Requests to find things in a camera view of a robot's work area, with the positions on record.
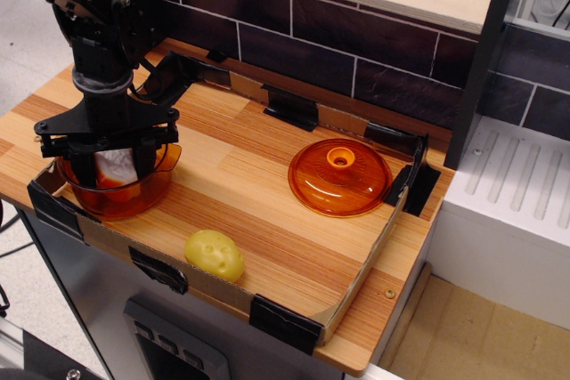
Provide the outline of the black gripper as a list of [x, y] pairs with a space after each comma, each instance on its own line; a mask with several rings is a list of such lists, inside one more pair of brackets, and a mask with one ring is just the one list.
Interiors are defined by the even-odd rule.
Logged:
[[113, 95], [86, 94], [74, 108], [37, 122], [46, 158], [69, 160], [77, 182], [97, 187], [94, 154], [131, 149], [138, 178], [154, 170], [156, 150], [178, 141], [175, 108], [180, 93], [167, 93], [139, 101], [125, 92]]

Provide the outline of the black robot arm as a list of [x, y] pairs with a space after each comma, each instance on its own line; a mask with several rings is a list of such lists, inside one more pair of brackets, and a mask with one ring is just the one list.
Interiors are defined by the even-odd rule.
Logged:
[[38, 122], [46, 158], [69, 161], [86, 187], [150, 175], [157, 151], [178, 140], [169, 81], [145, 58], [160, 40], [146, 0], [45, 0], [73, 52], [79, 104]]

